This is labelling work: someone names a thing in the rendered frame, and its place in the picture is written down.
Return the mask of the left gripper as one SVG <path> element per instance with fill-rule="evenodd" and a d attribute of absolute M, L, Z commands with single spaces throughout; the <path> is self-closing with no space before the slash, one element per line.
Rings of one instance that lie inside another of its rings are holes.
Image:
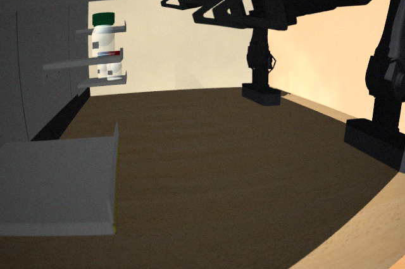
<path fill-rule="evenodd" d="M 297 17 L 309 15 L 314 10 L 310 0 L 251 0 L 254 10 L 246 15 L 242 0 L 222 1 L 210 0 L 195 11 L 192 14 L 194 23 L 237 29 L 267 28 L 286 31 L 288 26 L 297 24 Z M 204 17 L 211 8 L 214 18 Z M 228 13 L 228 9 L 231 14 Z"/>

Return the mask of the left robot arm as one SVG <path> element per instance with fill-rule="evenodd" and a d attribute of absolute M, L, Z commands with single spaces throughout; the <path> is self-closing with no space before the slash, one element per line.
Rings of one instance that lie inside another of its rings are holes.
<path fill-rule="evenodd" d="M 314 6 L 312 15 L 338 7 L 364 6 L 372 0 L 310 1 Z M 365 83 L 369 95 L 375 98 L 372 123 L 366 118 L 355 118 L 348 119 L 346 125 L 405 151 L 405 134 L 398 128 L 405 103 L 405 0 L 390 0 L 383 34 L 370 56 Z"/>

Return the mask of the bottle with dark blue cap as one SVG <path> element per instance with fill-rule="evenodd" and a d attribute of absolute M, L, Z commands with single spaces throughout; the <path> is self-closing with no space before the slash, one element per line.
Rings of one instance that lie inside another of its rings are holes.
<path fill-rule="evenodd" d="M 97 73 L 99 79 L 107 78 L 107 64 L 97 65 Z"/>

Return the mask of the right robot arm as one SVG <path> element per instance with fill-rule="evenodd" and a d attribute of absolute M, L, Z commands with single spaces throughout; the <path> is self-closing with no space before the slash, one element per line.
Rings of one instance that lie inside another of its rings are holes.
<path fill-rule="evenodd" d="M 273 62 L 268 45 L 268 29 L 253 29 L 246 58 L 248 68 L 252 69 L 252 83 L 242 83 L 242 86 L 262 94 L 281 94 L 280 90 L 268 85 L 269 69 L 272 69 Z"/>

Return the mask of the white bottle with green cap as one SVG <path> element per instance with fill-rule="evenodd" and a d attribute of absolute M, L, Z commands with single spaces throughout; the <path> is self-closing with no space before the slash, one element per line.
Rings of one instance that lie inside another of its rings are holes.
<path fill-rule="evenodd" d="M 95 13 L 92 15 L 92 57 L 106 58 L 115 55 L 115 13 Z"/>

